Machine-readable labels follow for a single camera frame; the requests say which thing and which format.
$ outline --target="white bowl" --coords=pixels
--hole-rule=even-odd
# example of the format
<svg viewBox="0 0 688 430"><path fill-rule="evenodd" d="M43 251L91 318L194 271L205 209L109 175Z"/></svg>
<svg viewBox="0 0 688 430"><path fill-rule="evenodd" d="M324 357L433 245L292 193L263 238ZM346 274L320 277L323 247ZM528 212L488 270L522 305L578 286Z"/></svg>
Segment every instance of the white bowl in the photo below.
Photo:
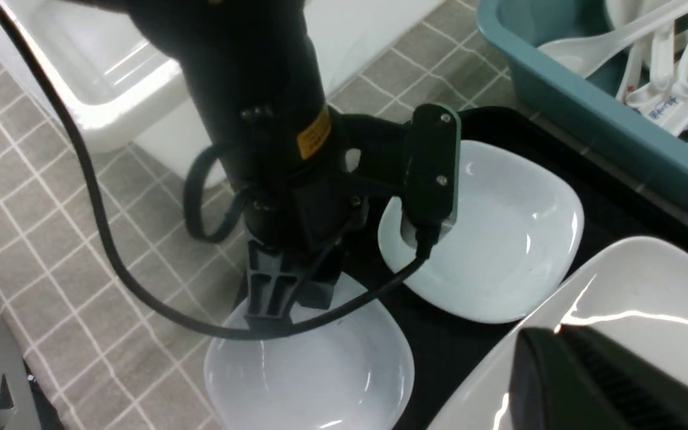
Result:
<svg viewBox="0 0 688 430"><path fill-rule="evenodd" d="M335 308L365 292L342 274ZM246 328L241 303L226 321ZM295 305L291 318L323 311ZM413 354L378 300L294 337L266 342L212 341L205 363L208 396L227 430L392 428L413 390Z"/></svg>
<svg viewBox="0 0 688 430"><path fill-rule="evenodd" d="M601 251L495 346L429 430L511 430L508 386L519 330L590 326L688 386L688 254L650 237Z"/></svg>
<svg viewBox="0 0 688 430"><path fill-rule="evenodd" d="M559 177L507 150L464 141L460 152L456 225L405 285L462 318L518 320L570 269L582 236L581 201ZM392 199L379 226L393 271L414 256L400 234L401 207Z"/></svg>

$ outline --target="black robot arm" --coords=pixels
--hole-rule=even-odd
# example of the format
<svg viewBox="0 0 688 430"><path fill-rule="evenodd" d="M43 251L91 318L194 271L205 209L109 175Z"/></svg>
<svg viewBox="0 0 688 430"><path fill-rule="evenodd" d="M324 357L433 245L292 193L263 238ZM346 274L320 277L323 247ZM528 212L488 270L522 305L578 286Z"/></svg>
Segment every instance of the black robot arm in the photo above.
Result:
<svg viewBox="0 0 688 430"><path fill-rule="evenodd" d="M341 318L401 284L429 258L443 222L455 213L459 119L451 109L437 105L420 106L409 125L345 115L328 107L306 33L303 0L79 3L128 14L151 44L180 63L212 141L186 179L188 231L195 239L219 242L242 216L249 236L246 319L254 333L238 336L239 330L218 330L173 312L136 283L115 258L110 234L103 234L107 222L102 199L99 193L94 196L100 236L114 270L153 310L217 337L283 337ZM2 26L66 123L93 196L90 185L96 179L85 148L79 148L80 133L38 61L23 46L27 43L3 15L0 6ZM346 163L351 150L360 151L360 164L353 171ZM205 232L201 193L217 160L237 196L221 228ZM316 321L290 324L294 303L330 307L346 258L341 237L364 225L370 196L402 199L416 232L415 261L373 294Z"/></svg>

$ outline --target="yellow warning label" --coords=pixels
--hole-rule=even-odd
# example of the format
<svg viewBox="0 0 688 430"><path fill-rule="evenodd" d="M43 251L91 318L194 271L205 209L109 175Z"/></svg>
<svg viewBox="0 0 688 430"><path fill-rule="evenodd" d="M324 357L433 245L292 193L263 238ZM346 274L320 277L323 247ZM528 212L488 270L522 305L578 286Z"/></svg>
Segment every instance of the yellow warning label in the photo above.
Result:
<svg viewBox="0 0 688 430"><path fill-rule="evenodd" d="M323 106L320 115L297 136L301 159L306 160L315 155L328 139L328 134L331 134L331 115L328 113L328 106Z"/></svg>

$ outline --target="blue-green plastic basket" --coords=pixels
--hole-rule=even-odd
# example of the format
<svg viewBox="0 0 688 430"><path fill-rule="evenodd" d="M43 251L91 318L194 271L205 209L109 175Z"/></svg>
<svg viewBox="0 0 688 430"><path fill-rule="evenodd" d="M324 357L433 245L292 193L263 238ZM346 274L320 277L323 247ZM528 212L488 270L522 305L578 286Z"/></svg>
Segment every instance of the blue-green plastic basket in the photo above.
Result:
<svg viewBox="0 0 688 430"><path fill-rule="evenodd" d="M625 53L587 81L537 47L608 32L601 0L482 0L478 24L508 57L520 99L672 202L688 209L688 144L614 98Z"/></svg>

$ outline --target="black cable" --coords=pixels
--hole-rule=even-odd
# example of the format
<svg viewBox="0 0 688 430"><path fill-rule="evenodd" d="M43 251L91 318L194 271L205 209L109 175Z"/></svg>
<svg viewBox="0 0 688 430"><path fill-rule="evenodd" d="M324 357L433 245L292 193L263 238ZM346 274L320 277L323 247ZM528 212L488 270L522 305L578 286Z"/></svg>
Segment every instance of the black cable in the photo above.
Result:
<svg viewBox="0 0 688 430"><path fill-rule="evenodd" d="M301 334L303 332L314 330L318 327L330 324L339 318L349 315L358 308L372 302L374 299L377 299L382 294L390 292L392 289L401 285L404 280L409 278L410 275L413 275L413 273L415 273L428 259L428 250L430 250L434 243L437 242L437 240L434 240L432 243L426 242L425 240L421 241L423 243L420 242L419 248L422 248L423 246L425 251L423 253L417 253L417 257L413 259L410 264L405 266L401 271L394 275L392 280L388 281L385 285L380 286L380 288L355 297L346 304L341 305L332 311L328 311L323 315L311 318L307 321L302 321L297 324L292 324L290 327L283 327L273 333L259 333L252 330L219 327L184 315L174 308L164 304L164 302L156 299L153 294L150 294L150 292L148 292L137 282L134 276L132 276L132 274L124 266L121 256L118 255L118 250L113 242L113 236L108 224L108 218L105 212L102 194L100 193L95 171L92 166L92 159L90 158L90 153L88 153L87 145L84 143L84 138L82 138L79 128L76 126L76 123L68 112L68 108L66 108L63 100L60 100L60 96L58 96L57 91L49 81L47 74L44 73L44 70L42 69L35 55L33 55L30 47L28 47L28 43L25 41L24 36L19 32L19 30L17 30L17 25L14 24L13 20L10 19L7 12L2 8L1 5L0 25L7 33L14 46L16 46L17 51L19 51L25 63L28 65L28 69L33 74L33 77L35 77L39 87L41 87L41 90L44 91L44 94L46 94L47 100L50 101L50 104L54 108L55 112L57 112L57 116L63 123L63 126L68 133L68 137L73 143L73 147L76 150L76 155L79 158L79 166L81 167L82 174L84 174L84 180L87 182L87 191L88 194L90 194L90 202L92 204L99 236L101 242L103 243L103 248L107 254L107 259L113 267L113 270L117 274L118 278L124 283L126 288L131 292L131 294L134 294L134 296L141 300L141 302L145 303L145 305L148 305L148 307L169 321L180 324L181 326L189 330L199 332L200 334L231 340L271 340ZM217 155L219 155L220 150L221 149L215 149L214 151L217 153ZM323 261L325 261L325 257L328 255L330 250L331 248L329 247L322 251L319 256L317 256L313 262L313 265L309 268L308 273L306 273L299 281L299 285L306 284L309 280L311 280L312 276L315 274L315 272L317 272L317 269L319 269Z"/></svg>

